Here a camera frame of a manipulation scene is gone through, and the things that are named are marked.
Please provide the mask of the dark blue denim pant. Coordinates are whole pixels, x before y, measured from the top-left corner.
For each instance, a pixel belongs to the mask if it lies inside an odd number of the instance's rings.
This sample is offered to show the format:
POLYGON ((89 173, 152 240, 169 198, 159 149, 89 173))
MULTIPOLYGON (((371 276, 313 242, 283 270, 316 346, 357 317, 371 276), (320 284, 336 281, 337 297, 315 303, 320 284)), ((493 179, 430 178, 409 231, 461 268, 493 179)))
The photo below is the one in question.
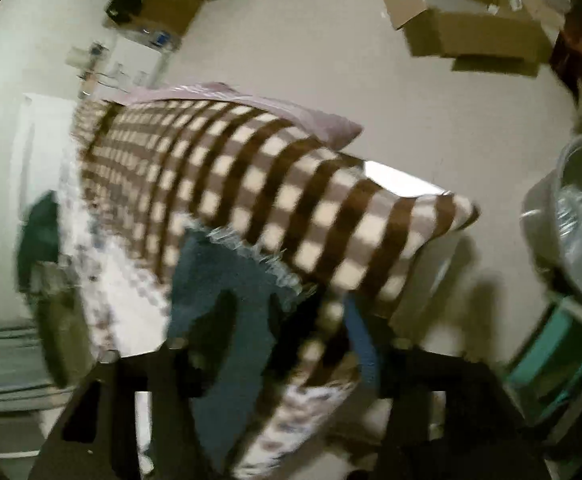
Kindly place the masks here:
POLYGON ((329 292, 225 232, 189 231, 172 279, 167 339, 181 339, 192 413, 214 468, 265 478, 349 396, 355 356, 329 292))

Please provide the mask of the dark green clothing pile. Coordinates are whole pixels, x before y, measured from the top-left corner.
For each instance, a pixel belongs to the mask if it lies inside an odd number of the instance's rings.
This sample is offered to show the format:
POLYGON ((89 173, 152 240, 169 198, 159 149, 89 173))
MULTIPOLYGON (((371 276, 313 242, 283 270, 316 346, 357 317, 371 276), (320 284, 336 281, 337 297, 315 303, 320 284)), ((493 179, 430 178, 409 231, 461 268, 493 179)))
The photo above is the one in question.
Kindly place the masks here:
POLYGON ((28 210, 21 227, 16 252, 16 281, 19 292, 28 292, 37 262, 59 261, 59 205, 56 192, 49 191, 28 210))

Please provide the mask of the white floral bed sheet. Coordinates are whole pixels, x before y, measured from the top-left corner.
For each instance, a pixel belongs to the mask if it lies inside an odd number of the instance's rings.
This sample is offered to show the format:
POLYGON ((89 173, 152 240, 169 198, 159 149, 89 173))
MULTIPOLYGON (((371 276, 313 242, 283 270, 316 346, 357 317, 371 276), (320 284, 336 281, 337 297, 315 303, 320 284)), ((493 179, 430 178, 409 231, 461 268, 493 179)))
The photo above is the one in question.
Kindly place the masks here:
MULTIPOLYGON (((102 350, 113 349, 123 356, 135 356, 169 341, 173 277, 160 283, 149 269, 128 255, 123 240, 105 226, 101 214, 88 204, 74 159, 67 159, 62 165, 59 200, 61 252, 77 274, 93 344, 102 350)), ((191 230, 227 233, 257 256, 280 262, 286 274, 311 292, 278 255, 243 243, 235 231, 207 229, 200 222, 187 219, 185 236, 191 230)), ((185 236, 176 245, 176 264, 185 236)))

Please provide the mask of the teal metal rack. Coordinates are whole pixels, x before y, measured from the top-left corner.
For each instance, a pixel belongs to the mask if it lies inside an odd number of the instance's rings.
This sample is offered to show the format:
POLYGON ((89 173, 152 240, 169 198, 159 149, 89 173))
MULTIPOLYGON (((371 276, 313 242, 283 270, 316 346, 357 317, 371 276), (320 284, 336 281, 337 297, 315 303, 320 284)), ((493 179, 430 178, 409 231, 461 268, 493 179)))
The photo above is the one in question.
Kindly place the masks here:
POLYGON ((582 382, 582 302, 550 292, 541 323, 506 365, 504 386, 530 424, 552 417, 582 382))

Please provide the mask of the brown checkered blanket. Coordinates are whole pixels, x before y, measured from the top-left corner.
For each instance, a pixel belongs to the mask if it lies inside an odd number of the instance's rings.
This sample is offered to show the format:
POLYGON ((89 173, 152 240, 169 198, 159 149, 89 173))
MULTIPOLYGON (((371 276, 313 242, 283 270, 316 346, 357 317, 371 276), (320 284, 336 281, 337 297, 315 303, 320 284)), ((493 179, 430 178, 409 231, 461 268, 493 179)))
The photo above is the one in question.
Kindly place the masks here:
POLYGON ((395 195, 258 105, 86 101, 72 133, 87 206, 160 285, 185 232, 202 226, 301 285, 360 292, 389 315, 419 250, 479 215, 453 193, 395 195))

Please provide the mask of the grey plastic bucket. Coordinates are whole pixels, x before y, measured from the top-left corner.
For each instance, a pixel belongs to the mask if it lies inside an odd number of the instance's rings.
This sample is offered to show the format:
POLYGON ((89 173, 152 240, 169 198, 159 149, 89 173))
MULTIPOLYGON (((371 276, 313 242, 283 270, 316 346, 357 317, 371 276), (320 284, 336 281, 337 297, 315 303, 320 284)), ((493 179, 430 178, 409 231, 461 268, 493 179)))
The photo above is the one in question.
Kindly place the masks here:
POLYGON ((561 270, 582 295, 582 134, 526 192, 520 224, 533 257, 561 270))

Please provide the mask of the pink pillow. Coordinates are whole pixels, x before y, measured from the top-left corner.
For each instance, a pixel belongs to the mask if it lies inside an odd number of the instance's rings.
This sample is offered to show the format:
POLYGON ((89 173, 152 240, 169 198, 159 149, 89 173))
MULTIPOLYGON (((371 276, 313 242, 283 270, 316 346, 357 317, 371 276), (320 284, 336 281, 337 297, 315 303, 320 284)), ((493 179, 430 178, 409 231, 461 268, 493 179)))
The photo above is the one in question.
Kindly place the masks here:
POLYGON ((340 151, 359 136, 364 127, 343 116, 314 110, 289 101, 252 96, 237 91, 223 82, 183 84, 161 89, 140 88, 117 99, 123 105, 161 100, 218 101, 251 106, 285 118, 297 128, 315 136, 331 150, 340 151))

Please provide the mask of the open cardboard box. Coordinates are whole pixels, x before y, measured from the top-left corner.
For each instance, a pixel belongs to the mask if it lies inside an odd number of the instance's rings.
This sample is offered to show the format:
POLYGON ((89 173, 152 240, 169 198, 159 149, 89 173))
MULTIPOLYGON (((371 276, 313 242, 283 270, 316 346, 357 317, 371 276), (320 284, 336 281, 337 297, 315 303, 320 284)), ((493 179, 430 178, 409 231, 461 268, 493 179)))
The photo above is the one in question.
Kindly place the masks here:
POLYGON ((457 72, 533 77, 549 62, 564 12, 547 0, 383 0, 414 58, 457 72))

